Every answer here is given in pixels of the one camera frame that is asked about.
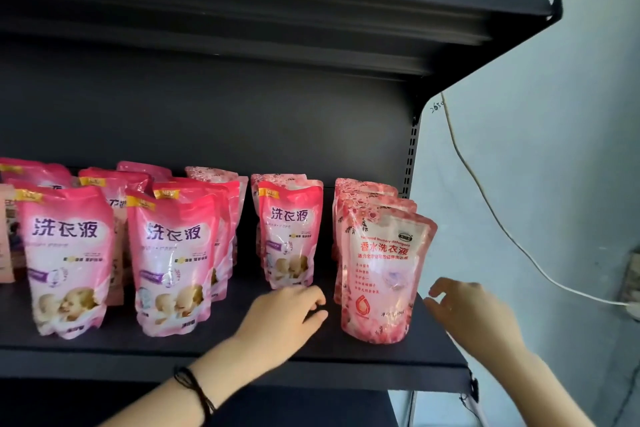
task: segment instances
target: black string bracelet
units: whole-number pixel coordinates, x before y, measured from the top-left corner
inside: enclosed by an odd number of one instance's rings
[[[216,407],[213,405],[213,402],[204,395],[195,375],[186,366],[175,366],[173,367],[173,377],[175,378],[175,381],[180,383],[183,387],[196,392],[204,411],[204,423],[202,425],[206,425],[213,417],[213,414],[216,413]]]

